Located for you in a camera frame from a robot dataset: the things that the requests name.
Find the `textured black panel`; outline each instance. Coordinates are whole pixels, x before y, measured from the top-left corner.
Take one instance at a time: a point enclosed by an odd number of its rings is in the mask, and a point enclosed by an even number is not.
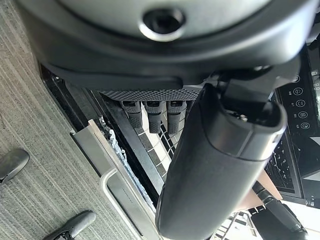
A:
[[[116,101],[190,101],[195,100],[201,88],[155,91],[102,91]]]

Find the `round hole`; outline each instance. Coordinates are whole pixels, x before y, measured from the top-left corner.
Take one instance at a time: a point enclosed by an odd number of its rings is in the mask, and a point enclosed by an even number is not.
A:
[[[155,9],[143,16],[140,31],[147,38],[167,42],[179,38],[185,24],[185,17],[178,9]]]

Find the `gray carpet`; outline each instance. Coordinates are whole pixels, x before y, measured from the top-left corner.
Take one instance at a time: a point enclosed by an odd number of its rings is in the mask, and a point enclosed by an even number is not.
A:
[[[0,156],[23,148],[31,159],[0,187],[0,240],[40,240],[77,213],[97,218],[77,240],[131,240],[99,189],[99,177],[69,136],[35,70],[13,1],[0,0]]]

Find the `illuminated button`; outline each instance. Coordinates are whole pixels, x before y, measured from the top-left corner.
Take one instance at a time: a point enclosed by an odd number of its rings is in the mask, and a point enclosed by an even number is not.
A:
[[[295,105],[296,105],[297,107],[299,107],[299,108],[302,108],[302,107],[304,107],[304,106],[306,105],[306,101],[300,99],[300,100],[298,100],[298,101],[295,102]]]
[[[307,123],[307,122],[303,122],[303,123],[301,123],[301,128],[302,129],[309,129],[310,128],[310,124]]]
[[[301,87],[296,87],[296,88],[293,90],[293,94],[296,95],[296,96],[301,95],[303,92],[304,92],[304,90],[303,90]]]
[[[293,83],[296,84],[299,81],[300,81],[300,76],[299,75],[295,76],[295,79],[293,80]]]
[[[298,116],[301,119],[305,119],[306,117],[308,117],[308,113],[306,111],[301,111],[298,113]]]

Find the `silver metal bar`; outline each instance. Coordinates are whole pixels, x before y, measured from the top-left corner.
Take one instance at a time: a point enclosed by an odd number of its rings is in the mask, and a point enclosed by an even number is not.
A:
[[[155,208],[96,123],[90,120],[88,126],[73,133],[73,137],[97,171],[103,173],[101,189],[129,229],[135,229],[133,234],[140,234],[146,240],[162,240],[155,224]]]
[[[107,187],[108,180],[118,172],[116,168],[110,168],[109,171],[105,172],[101,178],[100,178],[100,187],[104,193],[104,195],[107,197],[107,199],[111,202],[119,216],[122,218],[124,223],[127,225],[127,227],[130,229],[132,234],[135,236],[137,240],[140,240],[141,237],[137,233],[137,230],[132,226],[131,221],[129,220],[128,216],[125,214],[125,212],[122,210],[121,206],[118,204],[117,200],[114,198],[112,193],[109,191]]]

